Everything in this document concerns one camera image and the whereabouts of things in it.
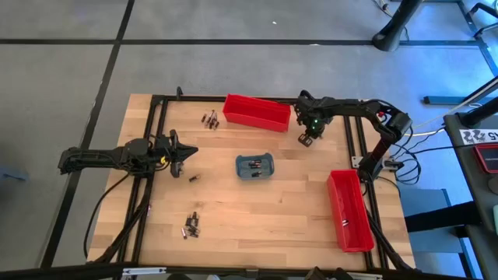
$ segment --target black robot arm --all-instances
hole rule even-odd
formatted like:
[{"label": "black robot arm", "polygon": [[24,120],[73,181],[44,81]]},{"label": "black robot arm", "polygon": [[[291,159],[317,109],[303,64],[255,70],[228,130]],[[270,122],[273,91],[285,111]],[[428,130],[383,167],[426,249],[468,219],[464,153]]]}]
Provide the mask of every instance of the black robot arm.
[{"label": "black robot arm", "polygon": [[124,170],[140,176],[164,168],[168,163],[171,175],[179,177],[183,161],[198,151],[196,147],[179,143],[175,130],[170,131],[169,138],[159,135],[157,142],[159,145],[153,147],[148,139],[137,138],[112,150],[69,148],[62,153],[58,168],[61,174],[96,167]]},{"label": "black robot arm", "polygon": [[[338,100],[332,97],[317,100],[308,91],[303,90],[293,106],[297,123],[306,126],[306,131],[298,139],[306,147],[311,145],[313,139],[321,137],[325,125],[330,124],[334,116],[365,117],[370,121],[381,135],[381,140],[359,163],[358,175],[362,180],[377,177],[382,169],[381,160],[386,151],[399,141],[412,125],[412,120],[406,113],[380,100]],[[385,117],[385,121],[379,120],[378,116]]]}]

